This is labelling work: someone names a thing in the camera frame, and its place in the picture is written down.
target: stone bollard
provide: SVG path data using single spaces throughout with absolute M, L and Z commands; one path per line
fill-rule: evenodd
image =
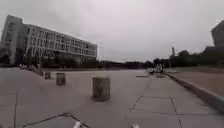
M 65 85 L 65 73 L 56 73 L 57 85 Z
M 92 78 L 93 99 L 96 101 L 107 101 L 110 99 L 110 78 L 93 77 Z
M 45 79 L 51 79 L 51 72 L 45 72 Z

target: white building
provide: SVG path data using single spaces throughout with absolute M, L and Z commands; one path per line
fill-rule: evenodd
M 0 48 L 10 58 L 10 64 L 19 63 L 28 51 L 53 59 L 56 54 L 77 62 L 96 59 L 97 45 L 34 25 L 23 24 L 21 18 L 8 16 L 2 32 Z

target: pavement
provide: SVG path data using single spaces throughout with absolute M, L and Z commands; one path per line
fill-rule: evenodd
M 3 128 L 72 128 L 64 112 L 91 128 L 224 128 L 224 116 L 193 93 L 167 77 L 144 77 L 144 70 L 67 72 L 66 86 L 56 86 L 55 72 L 51 80 L 17 68 L 0 74 Z M 110 101 L 91 100 L 93 76 L 111 78 Z

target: roof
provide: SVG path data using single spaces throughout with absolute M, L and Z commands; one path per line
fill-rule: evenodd
M 218 29 L 221 28 L 221 27 L 224 27 L 224 20 L 221 21 L 216 27 L 214 27 L 214 28 L 212 29 L 212 31 L 214 31 L 214 30 L 218 30 Z

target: sky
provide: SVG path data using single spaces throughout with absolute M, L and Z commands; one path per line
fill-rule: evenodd
M 146 61 L 213 45 L 223 0 L 1 0 L 7 15 L 98 45 L 98 59 Z

